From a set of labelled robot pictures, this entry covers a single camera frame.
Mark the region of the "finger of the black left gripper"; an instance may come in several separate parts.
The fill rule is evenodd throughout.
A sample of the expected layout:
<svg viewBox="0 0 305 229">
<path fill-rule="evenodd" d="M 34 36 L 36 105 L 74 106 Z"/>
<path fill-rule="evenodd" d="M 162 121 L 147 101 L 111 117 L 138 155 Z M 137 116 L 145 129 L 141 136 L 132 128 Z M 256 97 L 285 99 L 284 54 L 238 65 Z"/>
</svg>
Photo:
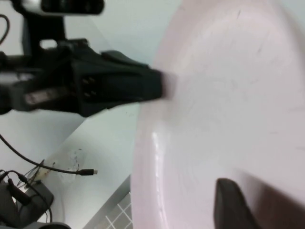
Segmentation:
<svg viewBox="0 0 305 229">
<path fill-rule="evenodd" d="M 151 72 L 149 65 L 115 50 L 101 52 L 101 69 L 111 72 Z"/>
</svg>

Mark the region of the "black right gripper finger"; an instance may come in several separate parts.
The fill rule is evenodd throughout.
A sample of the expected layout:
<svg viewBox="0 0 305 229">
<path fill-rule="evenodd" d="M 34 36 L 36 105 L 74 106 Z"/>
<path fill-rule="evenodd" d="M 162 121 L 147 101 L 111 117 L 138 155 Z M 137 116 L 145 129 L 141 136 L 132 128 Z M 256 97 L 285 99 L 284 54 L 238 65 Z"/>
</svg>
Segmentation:
<svg viewBox="0 0 305 229">
<path fill-rule="evenodd" d="M 227 178 L 216 181 L 213 208 L 216 229 L 259 229 L 238 184 Z"/>
</svg>

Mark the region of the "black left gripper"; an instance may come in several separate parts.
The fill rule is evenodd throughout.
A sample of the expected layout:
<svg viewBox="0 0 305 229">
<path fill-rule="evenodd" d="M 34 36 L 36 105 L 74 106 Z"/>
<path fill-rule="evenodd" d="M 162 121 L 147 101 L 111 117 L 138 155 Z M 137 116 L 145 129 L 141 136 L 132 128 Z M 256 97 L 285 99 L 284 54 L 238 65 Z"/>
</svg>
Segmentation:
<svg viewBox="0 0 305 229">
<path fill-rule="evenodd" d="M 90 117 L 114 107 L 172 96 L 173 73 L 149 67 L 75 63 L 86 39 L 59 42 L 35 55 L 0 54 L 0 113 L 47 110 Z"/>
</svg>

